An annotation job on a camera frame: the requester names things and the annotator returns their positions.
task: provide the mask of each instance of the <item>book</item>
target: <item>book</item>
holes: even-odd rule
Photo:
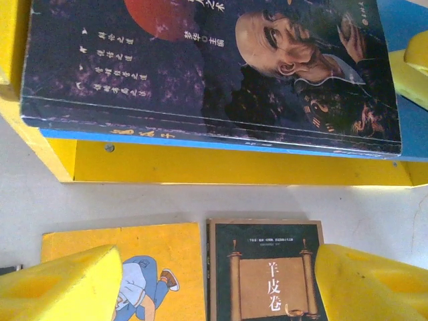
[[[30,126],[373,157],[401,152],[375,0],[34,0]]]
[[[0,276],[2,276],[4,274],[11,273],[11,272],[16,272],[16,271],[19,271],[22,269],[23,269],[22,264],[15,265],[15,266],[0,267]]]
[[[314,275],[321,222],[210,219],[210,321],[327,320]]]
[[[116,245],[123,261],[112,320],[205,320],[197,223],[48,233],[41,262],[106,244]]]

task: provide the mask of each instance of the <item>blue pants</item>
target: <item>blue pants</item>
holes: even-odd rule
[[[142,275],[146,279],[146,295],[154,302],[154,307],[157,309],[168,293],[167,284],[163,281],[158,281],[158,270],[156,261],[150,256],[134,256],[124,262],[126,263],[137,263],[141,267]],[[136,317],[140,320],[145,320],[144,308],[137,306],[136,308],[128,303],[127,306],[123,307],[119,311],[116,311],[116,317],[114,321],[128,321],[131,316],[136,314]]]

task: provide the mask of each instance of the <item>yellow foam block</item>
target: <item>yellow foam block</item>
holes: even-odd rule
[[[404,62],[405,50],[389,53],[395,90],[400,94],[428,109],[428,76],[418,72]]]
[[[428,76],[428,30],[410,39],[404,53],[404,61]]]
[[[0,277],[0,320],[111,320],[121,278],[112,245],[6,274]]]
[[[321,245],[315,275],[329,321],[428,320],[428,270]]]
[[[8,85],[16,96],[21,86],[30,6],[31,0],[0,0],[0,85]]]

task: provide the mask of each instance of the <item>red sun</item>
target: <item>red sun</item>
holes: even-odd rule
[[[129,14],[154,37],[169,41],[184,39],[192,31],[195,4],[188,0],[125,0]]]

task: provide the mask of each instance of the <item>white floor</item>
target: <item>white floor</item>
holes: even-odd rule
[[[46,232],[280,217],[320,219],[327,243],[428,268],[428,187],[61,185],[2,118],[0,133],[0,266],[39,263]]]

